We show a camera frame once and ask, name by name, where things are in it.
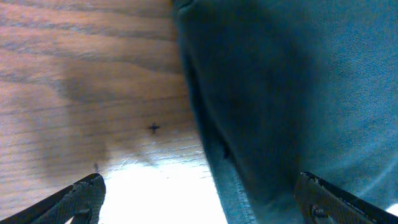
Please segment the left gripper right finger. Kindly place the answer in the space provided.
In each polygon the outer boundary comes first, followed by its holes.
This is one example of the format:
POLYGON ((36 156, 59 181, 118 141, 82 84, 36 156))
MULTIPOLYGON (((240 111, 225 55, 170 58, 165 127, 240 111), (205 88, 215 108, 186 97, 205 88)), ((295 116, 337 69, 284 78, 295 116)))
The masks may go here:
POLYGON ((294 197, 305 224, 397 224, 397 217, 310 172, 302 172, 294 197))

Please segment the black Nike t-shirt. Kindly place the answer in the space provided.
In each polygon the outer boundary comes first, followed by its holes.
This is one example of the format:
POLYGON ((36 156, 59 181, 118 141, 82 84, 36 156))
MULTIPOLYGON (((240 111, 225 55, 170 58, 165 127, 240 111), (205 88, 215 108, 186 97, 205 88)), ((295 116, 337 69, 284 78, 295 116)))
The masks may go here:
POLYGON ((311 172, 397 203, 397 2, 180 0, 173 18, 228 223, 302 223, 311 172))

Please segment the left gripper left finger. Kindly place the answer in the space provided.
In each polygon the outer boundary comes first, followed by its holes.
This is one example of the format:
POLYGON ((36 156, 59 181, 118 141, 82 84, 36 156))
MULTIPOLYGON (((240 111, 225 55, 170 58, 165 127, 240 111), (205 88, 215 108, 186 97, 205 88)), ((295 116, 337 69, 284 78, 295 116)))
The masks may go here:
POLYGON ((106 186, 99 173, 92 173, 74 184, 1 220, 1 224, 98 224, 106 186))

